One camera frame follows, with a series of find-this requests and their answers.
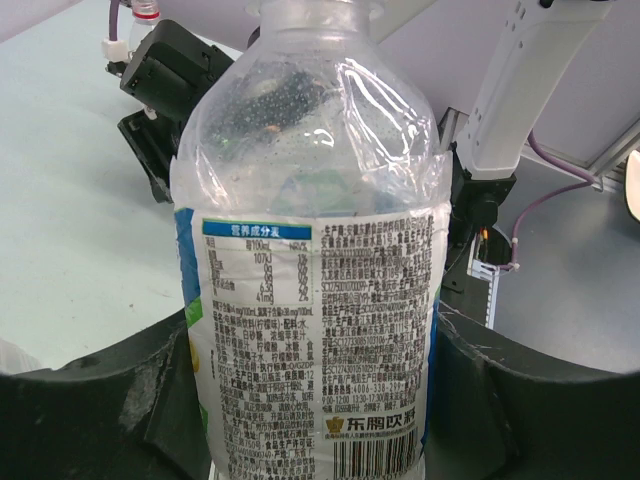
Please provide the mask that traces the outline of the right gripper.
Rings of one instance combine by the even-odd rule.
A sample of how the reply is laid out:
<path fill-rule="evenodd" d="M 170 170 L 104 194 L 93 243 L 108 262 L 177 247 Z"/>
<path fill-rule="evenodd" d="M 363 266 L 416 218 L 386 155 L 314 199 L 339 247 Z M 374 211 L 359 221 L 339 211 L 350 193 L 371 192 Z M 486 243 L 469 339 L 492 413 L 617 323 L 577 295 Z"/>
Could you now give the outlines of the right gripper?
<path fill-rule="evenodd" d="M 157 203 L 172 203 L 170 164 L 177 155 L 185 122 L 158 114 L 150 119 L 144 110 L 124 117 L 117 128 L 149 180 Z"/>

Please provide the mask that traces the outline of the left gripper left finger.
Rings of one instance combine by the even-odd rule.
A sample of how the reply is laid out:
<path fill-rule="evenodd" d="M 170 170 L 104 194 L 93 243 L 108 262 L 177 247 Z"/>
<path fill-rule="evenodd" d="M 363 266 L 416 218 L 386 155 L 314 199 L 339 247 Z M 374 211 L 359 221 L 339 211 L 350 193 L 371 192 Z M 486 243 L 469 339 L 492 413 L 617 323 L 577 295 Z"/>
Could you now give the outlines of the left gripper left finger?
<path fill-rule="evenodd" d="M 1 378 L 4 479 L 206 479 L 185 315 L 58 370 Z"/>

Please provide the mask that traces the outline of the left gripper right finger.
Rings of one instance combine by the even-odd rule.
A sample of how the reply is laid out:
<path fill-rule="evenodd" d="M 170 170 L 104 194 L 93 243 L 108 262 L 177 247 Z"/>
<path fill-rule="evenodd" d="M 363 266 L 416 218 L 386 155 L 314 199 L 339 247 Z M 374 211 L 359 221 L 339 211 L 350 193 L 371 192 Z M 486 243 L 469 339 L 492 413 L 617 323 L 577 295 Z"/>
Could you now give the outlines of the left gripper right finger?
<path fill-rule="evenodd" d="M 434 365 L 428 478 L 638 478 L 638 373 L 560 360 L 452 311 Z"/>

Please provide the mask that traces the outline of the water bottle blue cap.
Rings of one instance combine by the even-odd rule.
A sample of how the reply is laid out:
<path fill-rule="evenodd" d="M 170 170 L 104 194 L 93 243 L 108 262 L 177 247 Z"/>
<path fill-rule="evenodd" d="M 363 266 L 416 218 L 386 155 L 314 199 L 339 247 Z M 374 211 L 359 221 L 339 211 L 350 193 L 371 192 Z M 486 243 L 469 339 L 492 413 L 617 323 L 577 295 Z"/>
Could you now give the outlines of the water bottle blue cap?
<path fill-rule="evenodd" d="M 422 479 L 451 212 L 429 103 L 375 1 L 263 1 L 170 169 L 219 479 Z"/>

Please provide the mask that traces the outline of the clear bottle red label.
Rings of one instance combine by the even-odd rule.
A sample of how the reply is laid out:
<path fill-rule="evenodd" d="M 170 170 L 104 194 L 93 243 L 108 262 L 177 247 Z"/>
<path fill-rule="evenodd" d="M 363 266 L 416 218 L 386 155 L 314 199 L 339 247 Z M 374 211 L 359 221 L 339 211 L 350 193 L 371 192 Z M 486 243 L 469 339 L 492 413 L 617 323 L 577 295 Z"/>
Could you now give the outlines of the clear bottle red label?
<path fill-rule="evenodd" d="M 133 25 L 128 46 L 131 51 L 135 51 L 146 35 L 159 23 L 161 15 L 156 0 L 132 0 L 131 11 Z"/>

